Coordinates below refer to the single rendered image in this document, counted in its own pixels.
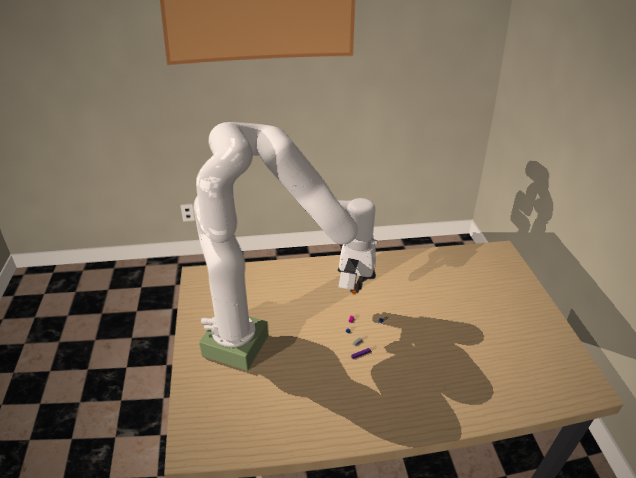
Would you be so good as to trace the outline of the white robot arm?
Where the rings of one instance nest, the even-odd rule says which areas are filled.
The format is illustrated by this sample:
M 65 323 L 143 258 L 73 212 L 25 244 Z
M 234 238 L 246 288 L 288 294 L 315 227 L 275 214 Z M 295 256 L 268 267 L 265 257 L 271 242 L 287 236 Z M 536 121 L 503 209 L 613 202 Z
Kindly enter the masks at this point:
M 373 238 L 375 205 L 364 198 L 338 201 L 320 174 L 278 127 L 221 123 L 211 131 L 209 145 L 214 155 L 198 173 L 194 213 L 215 317 L 201 318 L 201 324 L 212 324 L 204 325 L 204 330 L 212 330 L 218 344 L 238 347 L 254 337 L 255 324 L 248 315 L 245 259 L 234 235 L 237 216 L 233 185 L 248 169 L 253 155 L 261 157 L 337 244 L 346 244 L 356 251 L 377 245 L 378 240 Z

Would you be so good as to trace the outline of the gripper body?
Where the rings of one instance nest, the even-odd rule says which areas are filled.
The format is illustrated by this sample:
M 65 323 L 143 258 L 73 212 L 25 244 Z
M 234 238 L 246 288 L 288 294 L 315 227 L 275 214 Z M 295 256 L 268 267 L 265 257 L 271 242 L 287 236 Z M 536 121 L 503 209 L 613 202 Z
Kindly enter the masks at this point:
M 362 252 L 362 253 L 360 253 Z M 371 277 L 376 265 L 375 245 L 364 251 L 350 249 L 346 244 L 342 246 L 339 269 L 344 271 L 348 258 L 359 260 L 356 272 L 358 276 Z M 373 269 L 374 265 L 374 269 Z

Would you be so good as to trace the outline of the purple rod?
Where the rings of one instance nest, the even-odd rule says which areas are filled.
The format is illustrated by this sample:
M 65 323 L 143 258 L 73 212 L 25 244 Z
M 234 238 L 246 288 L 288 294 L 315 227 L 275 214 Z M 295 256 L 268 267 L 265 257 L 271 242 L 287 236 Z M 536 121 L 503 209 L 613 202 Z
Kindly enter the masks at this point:
M 357 353 L 352 354 L 352 355 L 351 355 L 351 357 L 352 357 L 352 359 L 355 359 L 355 358 L 357 358 L 357 357 L 360 357 L 360 356 L 362 356 L 362 355 L 368 354 L 368 353 L 370 353 L 370 352 L 371 352 L 371 349 L 370 349 L 370 348 L 367 348 L 367 349 L 365 349 L 365 350 L 362 350 L 362 351 L 359 351 L 359 352 L 357 352 Z

